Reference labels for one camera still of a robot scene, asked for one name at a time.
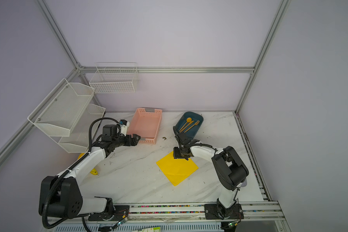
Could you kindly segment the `yellow paper napkin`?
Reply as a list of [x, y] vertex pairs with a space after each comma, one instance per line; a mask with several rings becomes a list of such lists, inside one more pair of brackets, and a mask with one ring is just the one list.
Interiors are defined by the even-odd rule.
[[173, 151], [156, 164], [173, 186], [179, 185], [199, 169], [191, 159], [175, 159]]

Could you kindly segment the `yellow plastic knife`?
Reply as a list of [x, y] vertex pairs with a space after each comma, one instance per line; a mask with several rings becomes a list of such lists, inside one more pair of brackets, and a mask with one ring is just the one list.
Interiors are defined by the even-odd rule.
[[194, 122], [193, 120], [192, 120], [192, 121], [187, 121], [186, 124], [185, 124], [185, 126], [183, 126], [179, 132], [183, 132], [183, 131], [184, 131], [189, 125], [191, 125], [193, 122]]

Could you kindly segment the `yellow plastic spoon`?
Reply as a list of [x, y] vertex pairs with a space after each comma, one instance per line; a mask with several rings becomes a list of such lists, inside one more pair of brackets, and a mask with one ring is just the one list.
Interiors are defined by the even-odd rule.
[[179, 132], [182, 132], [185, 128], [188, 127], [188, 125], [190, 125], [193, 122], [192, 118], [187, 118], [186, 119], [186, 123], [181, 127], [181, 129], [179, 130]]

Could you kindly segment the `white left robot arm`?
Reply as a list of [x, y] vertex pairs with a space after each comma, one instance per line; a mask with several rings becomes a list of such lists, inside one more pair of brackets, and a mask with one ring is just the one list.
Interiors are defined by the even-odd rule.
[[43, 227], [52, 229], [68, 219], [98, 215], [103, 220], [111, 220], [117, 211], [113, 200], [107, 197], [85, 198], [79, 184], [93, 168], [105, 160], [118, 147], [137, 146], [141, 137], [127, 133], [129, 122], [111, 119], [113, 124], [105, 125], [102, 134], [93, 140], [93, 127], [103, 118], [94, 120], [88, 131], [88, 150], [71, 166], [56, 176], [47, 176], [41, 182], [39, 215]]

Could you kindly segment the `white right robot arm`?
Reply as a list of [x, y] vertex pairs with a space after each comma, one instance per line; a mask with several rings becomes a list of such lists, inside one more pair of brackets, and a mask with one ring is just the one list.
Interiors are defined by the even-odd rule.
[[217, 177], [222, 184], [220, 196], [215, 204], [205, 204], [206, 219], [244, 219], [244, 213], [237, 194], [247, 180], [249, 170], [236, 152], [228, 146], [215, 148], [188, 137], [174, 126], [173, 131], [178, 146], [174, 147], [174, 159], [189, 160], [192, 157], [204, 159], [214, 165]]

